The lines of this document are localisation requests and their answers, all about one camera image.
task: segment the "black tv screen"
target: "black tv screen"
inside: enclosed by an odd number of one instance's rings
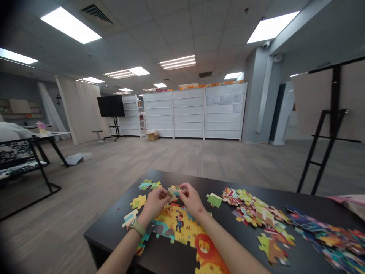
[[[102,117],[124,117],[124,107],[121,95],[98,97]]]

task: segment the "gray floor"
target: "gray floor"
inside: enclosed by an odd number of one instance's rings
[[[52,164],[49,180],[62,187],[50,198],[1,223],[4,248],[21,273],[94,273],[84,231],[136,179],[158,169],[230,182],[295,191],[311,141],[285,146],[245,145],[236,141],[128,137],[106,144],[58,145],[65,156],[92,152],[93,158],[66,169],[49,144],[43,148]],[[319,141],[314,157],[320,161],[327,141]],[[309,193],[319,167],[312,166],[303,187]],[[364,146],[337,142],[317,194],[364,194]],[[33,172],[22,180],[42,180]]]

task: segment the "air vent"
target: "air vent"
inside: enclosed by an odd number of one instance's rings
[[[212,76],[212,72],[201,72],[199,73],[199,78],[205,78]]]
[[[103,25],[113,25],[113,22],[94,4],[87,6],[81,10],[84,16],[93,20],[95,23],[103,23]]]

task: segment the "white shelving unit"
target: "white shelving unit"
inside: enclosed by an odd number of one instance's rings
[[[139,136],[143,137],[145,134],[141,133],[140,114],[138,107],[137,95],[125,95],[123,96],[123,107],[125,117],[118,117],[119,132],[121,135],[126,136]],[[107,118],[108,125],[112,126],[113,118]],[[110,134],[116,134],[114,128],[109,128]]]
[[[174,137],[204,137],[205,88],[177,90],[173,95]]]
[[[155,129],[162,137],[173,137],[172,92],[143,94],[147,130]]]
[[[241,141],[247,83],[208,87],[205,89],[205,138]],[[239,101],[212,104],[212,98],[237,95]]]

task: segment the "patterned cushion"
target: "patterned cushion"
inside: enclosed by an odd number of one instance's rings
[[[46,166],[47,163],[40,161],[42,166]],[[20,164],[14,167],[0,170],[0,180],[8,178],[10,176],[22,175],[24,173],[38,169],[38,163],[36,160],[28,161],[24,164]]]
[[[16,162],[22,159],[34,157],[28,141],[14,141],[0,145],[0,164]]]

